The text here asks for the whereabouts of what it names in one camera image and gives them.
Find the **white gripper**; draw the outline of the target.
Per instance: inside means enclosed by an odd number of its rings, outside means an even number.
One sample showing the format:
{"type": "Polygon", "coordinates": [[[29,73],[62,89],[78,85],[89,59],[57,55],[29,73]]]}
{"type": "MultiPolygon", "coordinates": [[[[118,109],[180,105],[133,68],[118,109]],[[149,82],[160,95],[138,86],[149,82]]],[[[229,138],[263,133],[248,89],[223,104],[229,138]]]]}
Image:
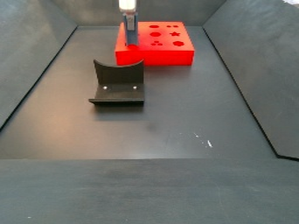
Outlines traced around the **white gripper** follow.
{"type": "Polygon", "coordinates": [[[136,0],[117,0],[118,9],[124,14],[125,44],[137,45],[137,13],[136,0]]]}

